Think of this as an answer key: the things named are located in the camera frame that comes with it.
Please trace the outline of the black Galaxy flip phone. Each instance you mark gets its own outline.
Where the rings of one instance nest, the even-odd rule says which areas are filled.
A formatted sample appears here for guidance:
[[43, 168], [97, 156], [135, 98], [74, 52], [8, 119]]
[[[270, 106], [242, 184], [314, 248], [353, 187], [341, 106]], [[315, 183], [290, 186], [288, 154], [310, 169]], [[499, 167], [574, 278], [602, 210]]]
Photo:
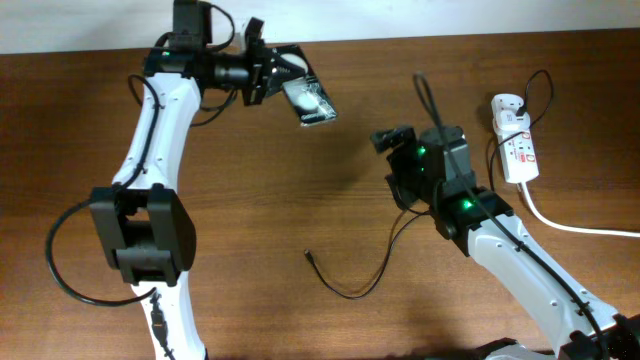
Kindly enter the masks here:
[[276, 47], [284, 61], [300, 67], [304, 75], [282, 83], [282, 91], [292, 105], [303, 127], [337, 119], [338, 113], [312, 66], [297, 44]]

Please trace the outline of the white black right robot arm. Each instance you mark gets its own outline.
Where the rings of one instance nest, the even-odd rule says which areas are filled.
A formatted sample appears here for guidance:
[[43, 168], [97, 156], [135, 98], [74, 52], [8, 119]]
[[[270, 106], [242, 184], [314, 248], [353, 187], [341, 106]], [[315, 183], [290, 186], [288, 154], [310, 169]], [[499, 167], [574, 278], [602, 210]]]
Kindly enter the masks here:
[[372, 135], [391, 167], [396, 204], [421, 200], [437, 231], [509, 291], [558, 359], [636, 359], [639, 318], [626, 317], [589, 292], [532, 237], [513, 208], [478, 186], [459, 127], [415, 133], [402, 126]]

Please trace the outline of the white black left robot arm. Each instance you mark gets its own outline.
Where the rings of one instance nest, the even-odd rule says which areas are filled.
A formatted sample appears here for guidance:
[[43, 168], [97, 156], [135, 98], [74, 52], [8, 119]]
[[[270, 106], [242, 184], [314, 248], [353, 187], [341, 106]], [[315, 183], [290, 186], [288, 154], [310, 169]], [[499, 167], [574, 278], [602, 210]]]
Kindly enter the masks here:
[[239, 90], [257, 105], [309, 74], [298, 45], [249, 38], [240, 54], [154, 47], [146, 57], [141, 114], [126, 160], [109, 187], [93, 189], [90, 211], [108, 265], [140, 303], [158, 359], [205, 359], [189, 272], [196, 230], [178, 197], [187, 135], [207, 89]]

